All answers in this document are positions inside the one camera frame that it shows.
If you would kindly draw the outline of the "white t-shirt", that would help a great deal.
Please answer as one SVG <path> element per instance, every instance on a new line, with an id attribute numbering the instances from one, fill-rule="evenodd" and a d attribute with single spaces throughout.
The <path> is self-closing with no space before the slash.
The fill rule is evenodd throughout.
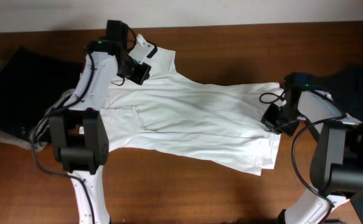
<path id="1" fill-rule="evenodd" d="M 280 85 L 201 84 L 178 73 L 175 59 L 175 51 L 158 48 L 142 85 L 117 80 L 109 87 L 101 109 L 109 149 L 156 150 L 253 175 L 273 169 L 280 137 L 262 124 L 259 97 L 281 93 Z"/>

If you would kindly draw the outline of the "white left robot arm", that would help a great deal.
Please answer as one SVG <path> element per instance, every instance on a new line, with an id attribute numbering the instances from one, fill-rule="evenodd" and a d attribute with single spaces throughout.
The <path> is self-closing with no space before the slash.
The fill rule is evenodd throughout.
<path id="1" fill-rule="evenodd" d="M 137 85 L 149 78 L 151 67 L 144 60 L 152 57 L 157 47 L 144 46 L 140 58 L 135 59 L 130 52 L 137 44 L 133 29 L 122 21 L 109 20 L 105 35 L 86 46 L 85 65 L 72 94 L 49 110 L 32 131 L 31 143 L 35 144 L 38 132 L 49 130 L 55 160 L 64 172 L 38 168 L 72 181 L 80 223 L 111 223 L 103 190 L 103 166 L 110 143 L 100 110 L 114 77 Z"/>

